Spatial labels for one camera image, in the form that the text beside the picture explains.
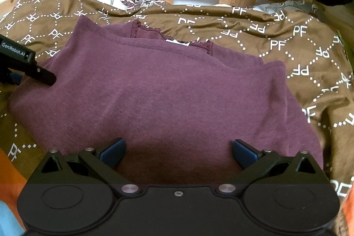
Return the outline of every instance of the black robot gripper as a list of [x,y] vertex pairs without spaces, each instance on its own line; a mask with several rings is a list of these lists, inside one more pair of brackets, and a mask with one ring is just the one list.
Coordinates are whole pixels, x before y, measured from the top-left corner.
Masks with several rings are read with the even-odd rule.
[[77,155],[49,151],[18,198],[25,235],[334,235],[339,199],[308,151],[283,157],[237,139],[231,151],[244,170],[235,177],[171,186],[117,173],[125,149],[117,138]]

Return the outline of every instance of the brown bedsheet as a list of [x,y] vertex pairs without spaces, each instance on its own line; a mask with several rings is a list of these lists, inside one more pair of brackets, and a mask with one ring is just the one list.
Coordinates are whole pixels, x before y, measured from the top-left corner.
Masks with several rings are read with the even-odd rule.
[[[287,84],[317,132],[324,171],[343,202],[354,175],[354,77],[339,38],[314,15],[172,5],[125,12],[96,0],[20,0],[0,24],[0,34],[36,51],[40,62],[60,51],[80,15],[99,25],[138,19],[177,40],[210,40],[265,62],[284,61]],[[7,111],[14,88],[0,84],[0,148],[28,179],[45,151]],[[336,224],[341,235],[348,235],[346,223],[342,210]]]

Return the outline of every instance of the screw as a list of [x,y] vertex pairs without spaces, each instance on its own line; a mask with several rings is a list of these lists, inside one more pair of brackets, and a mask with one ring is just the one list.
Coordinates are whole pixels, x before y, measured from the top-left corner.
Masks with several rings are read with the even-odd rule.
[[122,186],[122,191],[124,193],[135,193],[139,190],[139,187],[135,184],[126,184]]
[[219,186],[219,190],[224,193],[231,193],[236,190],[236,187],[232,184],[222,184]]
[[174,193],[175,196],[182,196],[183,195],[183,192],[182,191],[176,191]]

